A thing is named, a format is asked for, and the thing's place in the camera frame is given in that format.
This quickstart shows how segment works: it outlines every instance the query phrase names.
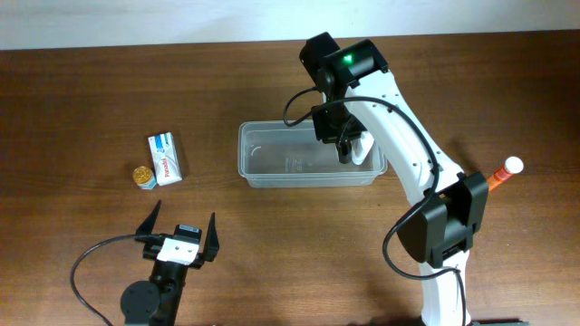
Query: black cable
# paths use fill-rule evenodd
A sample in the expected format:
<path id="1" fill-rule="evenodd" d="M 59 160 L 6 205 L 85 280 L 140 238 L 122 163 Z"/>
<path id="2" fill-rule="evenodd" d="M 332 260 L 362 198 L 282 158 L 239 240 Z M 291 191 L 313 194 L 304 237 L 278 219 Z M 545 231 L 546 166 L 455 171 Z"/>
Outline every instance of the black cable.
<path id="1" fill-rule="evenodd" d="M 292 103 L 293 100 L 295 100 L 298 96 L 300 96 L 300 95 L 302 95 L 302 94 L 304 94 L 306 92 L 309 92 L 309 90 L 304 90 L 304 91 L 301 91 L 300 93 L 296 94 L 286 104 L 286 107 L 285 107 L 284 112 L 285 113 L 287 112 L 288 107 L 290 106 L 290 104 Z M 442 276 L 445 273 L 455 273 L 455 276 L 456 276 L 456 278 L 458 280 L 458 283 L 459 283 L 459 289 L 460 289 L 460 294 L 461 294 L 461 305 L 462 305 L 462 322 L 461 322 L 461 325 L 462 326 L 465 326 L 466 319 L 467 319 L 467 314 L 466 314 L 467 303 L 466 303 L 466 297 L 465 297 L 465 288 L 463 286 L 463 280 L 461 279 L 461 270 L 459 270 L 457 268 L 446 267 L 446 268 L 443 268 L 442 270 L 440 270 L 439 272 L 436 272 L 436 273 L 433 273 L 433 274 L 429 274 L 429 275 L 414 275 L 414 274 L 409 274 L 409 273 L 404 272 L 399 267 L 397 267 L 397 265 L 394 264 L 394 262 L 389 257 L 389 253 L 387 251 L 387 247 L 389 245 L 389 241 L 391 241 L 392 236 L 394 234 L 396 234 L 397 231 L 405 223 L 407 223 L 415 214 L 417 214 L 420 210 L 422 210 L 424 208 L 424 206 L 427 204 L 427 202 L 436 195 L 436 193 L 437 193 L 437 186 L 439 185 L 440 171 L 439 171 L 439 163 L 437 161 L 437 157 L 435 156 L 435 153 L 433 152 L 433 149 L 431 148 L 429 142 L 427 141 L 427 139 L 425 139 L 425 136 L 423 136 L 423 133 L 421 132 L 421 130 L 419 129 L 419 127 L 417 127 L 417 125 L 415 124 L 415 122 L 411 118 L 409 118 L 409 116 L 407 114 L 405 114 L 401 109 L 399 109 L 398 106 L 396 106 L 396 105 L 394 105 L 394 104 L 392 104 L 392 103 L 390 103 L 388 101 L 381 100 L 381 99 L 377 99 L 377 98 L 373 98 L 373 97 L 367 97 L 367 96 L 355 96 L 355 97 L 343 98 L 343 99 L 334 100 L 334 101 L 328 101 L 326 103 L 323 103 L 323 104 L 317 106 L 313 110 L 310 110 L 303 117 L 301 117 L 300 119 L 296 120 L 292 124 L 288 124 L 287 123 L 287 120 L 285 120 L 285 124 L 288 127 L 293 127 L 293 126 L 297 125 L 298 123 L 306 120 L 311 115 L 316 114 L 317 112 L 320 112 L 321 110 L 331 109 L 336 104 L 341 104 L 341 103 L 346 103 L 346 102 L 353 102 L 353 101 L 368 101 L 368 102 L 373 102 L 373 103 L 381 104 L 381 105 L 384 105 L 385 107 L 387 107 L 388 110 L 389 110 L 389 112 L 395 112 L 395 113 L 397 113 L 403 120 L 405 120 L 405 122 L 407 122 L 407 124 L 409 125 L 409 127 L 411 127 L 411 129 L 413 129 L 413 131 L 415 132 L 415 134 L 419 138 L 420 142 L 423 144 L 423 147 L 425 148 L 425 150 L 427 151 L 427 154 L 430 157 L 431 163 L 433 165 L 433 168 L 431 169 L 431 173 L 433 174 L 433 183 L 432 183 L 429 191 L 427 192 L 427 194 L 425 194 L 425 197 L 420 202 L 418 202 L 417 204 L 413 205 L 397 221 L 397 223 L 395 223 L 395 225 L 391 228 L 391 230 L 389 231 L 389 233 L 387 233 L 387 235 L 384 238 L 384 241 L 382 242 L 382 255 L 384 256 L 384 260 L 392 268 L 392 270 L 395 271 L 395 273 L 397 273 L 397 274 L 399 274 L 399 275 L 401 275 L 403 277 L 406 277 L 408 279 L 411 279 L 411 280 L 427 281 L 427 280 L 432 280 L 432 279 L 434 279 L 436 277 Z"/>
<path id="2" fill-rule="evenodd" d="M 299 98 L 300 96 L 311 92 L 311 91 L 316 91 L 316 87 L 311 87 L 309 89 L 303 90 L 303 91 L 299 91 L 295 96 L 292 97 L 292 99 L 290 99 L 290 101 L 288 101 L 288 103 L 286 104 L 286 106 L 284 107 L 284 111 L 282 112 L 282 121 L 284 122 L 284 124 L 288 127 L 293 127 L 297 124 L 299 124 L 300 122 L 308 119 L 308 117 L 310 117 L 312 115 L 312 112 L 308 112 L 306 113 L 302 118 L 294 121 L 294 122 L 288 122 L 288 108 L 290 107 L 290 104 L 292 104 L 292 102 L 294 100 L 296 100 L 297 98 Z"/>
<path id="3" fill-rule="evenodd" d="M 90 310 L 92 313 L 96 314 L 99 318 L 101 318 L 105 324 L 112 326 L 112 323 L 102 313 L 100 313 L 99 311 L 94 309 L 94 307 L 92 307 L 86 300 L 84 300 L 82 295 L 79 293 L 79 290 L 77 290 L 77 288 L 76 288 L 76 284 L 74 283 L 74 274 L 76 273 L 77 267 L 79 267 L 79 264 L 81 263 L 81 261 L 84 258 L 86 258 L 86 256 L 88 256 L 90 253 L 92 253 L 96 249 L 101 248 L 104 245 L 108 245 L 110 243 L 120 241 L 120 240 L 127 240 L 127 239 L 145 240 L 145 239 L 156 238 L 156 237 L 162 237 L 162 235 L 120 235 L 120 236 L 115 236 L 111 239 L 101 241 L 98 244 L 89 248 L 87 251 L 85 251 L 83 254 L 81 254 L 81 256 L 72 265 L 70 282 L 71 282 L 71 288 L 72 288 L 72 291 L 74 292 L 74 295 L 76 296 L 77 299 L 79 299 L 79 301 L 82 303 L 83 306 L 85 306 L 88 310 Z"/>

